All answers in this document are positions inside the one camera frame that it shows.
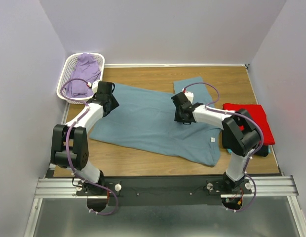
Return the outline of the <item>blue-grey t shirt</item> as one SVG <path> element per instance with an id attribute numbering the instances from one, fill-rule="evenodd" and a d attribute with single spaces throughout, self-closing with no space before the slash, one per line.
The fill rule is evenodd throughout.
<path id="1" fill-rule="evenodd" d="M 117 83 L 119 107 L 96 122 L 90 139 L 215 166 L 221 130 L 207 123 L 176 122 L 172 96 Z"/>

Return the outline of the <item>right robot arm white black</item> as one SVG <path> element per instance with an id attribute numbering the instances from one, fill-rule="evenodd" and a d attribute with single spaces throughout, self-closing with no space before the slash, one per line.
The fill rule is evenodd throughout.
<path id="1" fill-rule="evenodd" d="M 246 109 L 221 110 L 202 103 L 192 103 L 193 94 L 180 92 L 171 97 L 175 105 L 175 121 L 202 122 L 222 130 L 222 144 L 231 150 L 230 162 L 217 184 L 207 185 L 208 190 L 232 194 L 244 183 L 246 168 L 253 154 L 264 142 L 263 132 Z"/>

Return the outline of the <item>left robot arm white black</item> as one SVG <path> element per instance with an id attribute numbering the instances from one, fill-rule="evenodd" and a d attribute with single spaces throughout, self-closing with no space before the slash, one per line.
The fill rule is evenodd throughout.
<path id="1" fill-rule="evenodd" d="M 66 124 L 57 124 L 53 128 L 51 162 L 61 168 L 68 168 L 72 175 L 87 183 L 88 190 L 99 195 L 104 190 L 115 195 L 105 186 L 104 174 L 89 161 L 87 135 L 97 121 L 109 115 L 119 106 L 114 97 L 115 84 L 99 81 L 96 92 L 87 100 L 64 98 L 83 104 L 82 111 Z"/>

